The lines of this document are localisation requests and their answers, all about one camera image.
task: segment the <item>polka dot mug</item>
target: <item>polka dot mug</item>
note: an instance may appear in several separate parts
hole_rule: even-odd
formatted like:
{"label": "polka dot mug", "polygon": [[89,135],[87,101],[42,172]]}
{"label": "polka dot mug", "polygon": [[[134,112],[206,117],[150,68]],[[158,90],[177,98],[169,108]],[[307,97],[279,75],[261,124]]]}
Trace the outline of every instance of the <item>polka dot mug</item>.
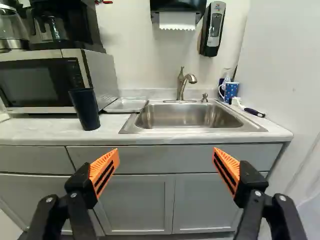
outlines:
{"label": "polka dot mug", "polygon": [[218,87],[218,92],[225,103],[229,103],[229,99],[236,97],[238,93],[239,83],[235,81],[227,81]]}

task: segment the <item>microwave control panel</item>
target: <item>microwave control panel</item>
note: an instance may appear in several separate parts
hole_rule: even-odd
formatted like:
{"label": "microwave control panel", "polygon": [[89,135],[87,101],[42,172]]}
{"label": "microwave control panel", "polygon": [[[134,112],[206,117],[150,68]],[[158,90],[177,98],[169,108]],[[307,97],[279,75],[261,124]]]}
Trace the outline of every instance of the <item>microwave control panel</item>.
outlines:
{"label": "microwave control panel", "polygon": [[74,88],[81,89],[85,87],[84,80],[82,78],[80,66],[78,60],[68,59],[67,60],[67,68],[70,76],[70,80]]}

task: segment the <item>sink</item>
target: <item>sink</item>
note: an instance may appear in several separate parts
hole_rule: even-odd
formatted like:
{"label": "sink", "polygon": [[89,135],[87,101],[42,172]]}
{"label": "sink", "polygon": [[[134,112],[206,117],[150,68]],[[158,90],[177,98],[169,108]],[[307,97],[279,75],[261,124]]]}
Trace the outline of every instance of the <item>sink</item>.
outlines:
{"label": "sink", "polygon": [[265,132],[261,126],[223,104],[212,101],[150,101],[140,114],[132,114],[120,134]]}

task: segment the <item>stainless steel tray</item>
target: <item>stainless steel tray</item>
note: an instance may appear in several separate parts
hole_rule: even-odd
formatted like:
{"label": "stainless steel tray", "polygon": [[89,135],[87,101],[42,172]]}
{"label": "stainless steel tray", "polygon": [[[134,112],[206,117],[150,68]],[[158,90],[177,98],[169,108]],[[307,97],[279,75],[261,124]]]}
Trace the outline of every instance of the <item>stainless steel tray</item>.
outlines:
{"label": "stainless steel tray", "polygon": [[147,103],[146,97],[120,97],[103,110],[108,114],[140,113]]}

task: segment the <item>paper towel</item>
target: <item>paper towel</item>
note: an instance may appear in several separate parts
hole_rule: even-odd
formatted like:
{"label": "paper towel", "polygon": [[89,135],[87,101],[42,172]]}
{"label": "paper towel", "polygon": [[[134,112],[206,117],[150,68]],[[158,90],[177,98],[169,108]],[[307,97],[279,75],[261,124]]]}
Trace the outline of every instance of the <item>paper towel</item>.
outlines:
{"label": "paper towel", "polygon": [[159,12],[159,28],[162,30],[188,30],[196,29],[195,12]]}

